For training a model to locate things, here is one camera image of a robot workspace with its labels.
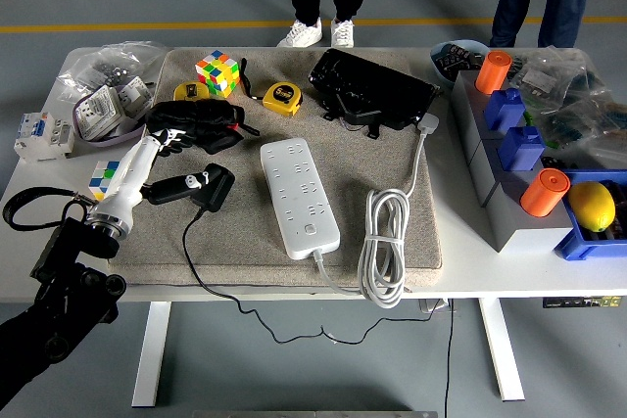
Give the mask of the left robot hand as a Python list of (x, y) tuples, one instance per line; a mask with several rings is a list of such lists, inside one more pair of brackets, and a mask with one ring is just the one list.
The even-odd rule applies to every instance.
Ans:
[(143, 137), (121, 160), (104, 199), (89, 213), (87, 223), (115, 239), (123, 239), (133, 226), (132, 210), (143, 199), (160, 205), (208, 186), (211, 176), (207, 170), (146, 184), (159, 152), (189, 145), (186, 133), (177, 129), (163, 129)]

